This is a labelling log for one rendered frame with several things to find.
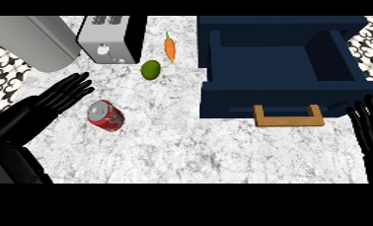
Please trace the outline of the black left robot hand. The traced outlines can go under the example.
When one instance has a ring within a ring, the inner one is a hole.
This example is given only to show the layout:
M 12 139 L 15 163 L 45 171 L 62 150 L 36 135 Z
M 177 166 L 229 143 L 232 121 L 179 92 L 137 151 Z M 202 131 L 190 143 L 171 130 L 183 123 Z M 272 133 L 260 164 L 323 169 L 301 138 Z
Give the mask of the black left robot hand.
M 39 96 L 27 98 L 25 113 L 18 124 L 45 129 L 81 98 L 95 91 L 87 77 L 87 72 L 71 74 Z

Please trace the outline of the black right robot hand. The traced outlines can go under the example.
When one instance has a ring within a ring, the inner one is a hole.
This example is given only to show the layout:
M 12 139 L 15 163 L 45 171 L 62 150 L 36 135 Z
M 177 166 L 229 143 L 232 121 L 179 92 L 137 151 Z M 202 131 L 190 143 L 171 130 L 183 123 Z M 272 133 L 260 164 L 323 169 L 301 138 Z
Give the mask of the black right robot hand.
M 367 182 L 373 185 L 373 96 L 364 96 L 364 102 L 357 101 L 347 108 L 354 134 L 363 153 Z

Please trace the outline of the red soda can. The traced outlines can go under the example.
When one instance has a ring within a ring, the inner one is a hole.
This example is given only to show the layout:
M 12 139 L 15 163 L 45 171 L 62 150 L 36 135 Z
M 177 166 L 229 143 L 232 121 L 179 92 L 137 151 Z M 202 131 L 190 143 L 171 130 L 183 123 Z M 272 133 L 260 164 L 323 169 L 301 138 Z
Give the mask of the red soda can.
M 87 121 L 106 131 L 115 132 L 123 127 L 126 117 L 109 101 L 99 100 L 87 110 Z

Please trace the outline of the navy blue drawer front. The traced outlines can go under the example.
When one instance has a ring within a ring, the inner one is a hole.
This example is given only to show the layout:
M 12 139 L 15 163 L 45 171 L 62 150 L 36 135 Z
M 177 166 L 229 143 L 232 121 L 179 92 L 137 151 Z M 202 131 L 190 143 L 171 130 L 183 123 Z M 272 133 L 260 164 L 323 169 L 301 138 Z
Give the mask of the navy blue drawer front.
M 319 81 L 270 83 L 204 82 L 201 118 L 252 118 L 252 107 L 261 105 L 266 116 L 304 116 L 307 106 L 319 105 L 325 117 L 341 117 L 345 108 L 373 95 L 373 82 Z

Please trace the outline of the navy blue open drawer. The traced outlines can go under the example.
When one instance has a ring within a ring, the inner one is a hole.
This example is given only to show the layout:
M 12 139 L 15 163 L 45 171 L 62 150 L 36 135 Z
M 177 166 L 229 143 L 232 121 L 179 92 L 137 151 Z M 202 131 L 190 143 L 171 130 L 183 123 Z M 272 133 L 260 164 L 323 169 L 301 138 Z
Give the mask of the navy blue open drawer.
M 211 82 L 277 84 L 366 81 L 338 31 L 322 31 L 300 45 L 224 46 L 219 31 L 210 33 Z

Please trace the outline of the silver toaster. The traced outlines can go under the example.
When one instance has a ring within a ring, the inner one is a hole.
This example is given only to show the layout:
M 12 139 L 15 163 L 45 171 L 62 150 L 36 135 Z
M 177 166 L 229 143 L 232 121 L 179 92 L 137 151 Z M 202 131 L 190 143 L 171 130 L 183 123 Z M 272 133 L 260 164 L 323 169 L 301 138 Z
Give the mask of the silver toaster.
M 146 16 L 86 16 L 76 41 L 98 64 L 137 64 L 142 58 Z

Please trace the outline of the green avocado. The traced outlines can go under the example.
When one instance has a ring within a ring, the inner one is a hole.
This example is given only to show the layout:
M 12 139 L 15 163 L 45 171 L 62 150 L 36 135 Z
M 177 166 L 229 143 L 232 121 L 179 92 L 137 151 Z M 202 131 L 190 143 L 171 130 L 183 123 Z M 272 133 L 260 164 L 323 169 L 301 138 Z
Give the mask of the green avocado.
M 161 74 L 161 63 L 157 60 L 149 60 L 143 64 L 140 71 L 146 80 L 155 80 Z

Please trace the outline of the orange carrot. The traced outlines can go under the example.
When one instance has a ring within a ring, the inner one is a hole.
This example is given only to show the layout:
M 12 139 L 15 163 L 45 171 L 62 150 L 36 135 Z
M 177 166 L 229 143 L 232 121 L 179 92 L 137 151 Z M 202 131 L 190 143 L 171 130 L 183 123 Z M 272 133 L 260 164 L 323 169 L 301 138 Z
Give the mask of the orange carrot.
M 176 42 L 171 39 L 168 32 L 167 32 L 167 38 L 164 42 L 164 48 L 165 48 L 165 54 L 170 61 L 176 63 L 176 55 L 177 55 Z

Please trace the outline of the navy blue cabinet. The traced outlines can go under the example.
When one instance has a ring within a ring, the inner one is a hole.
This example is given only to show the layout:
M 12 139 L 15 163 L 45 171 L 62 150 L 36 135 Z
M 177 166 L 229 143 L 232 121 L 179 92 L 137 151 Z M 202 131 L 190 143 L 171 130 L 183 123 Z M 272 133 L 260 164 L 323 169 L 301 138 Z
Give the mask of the navy blue cabinet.
M 366 25 L 364 16 L 198 16 L 198 67 L 208 66 L 211 32 L 221 33 L 224 46 L 303 46 L 323 31 L 350 41 Z

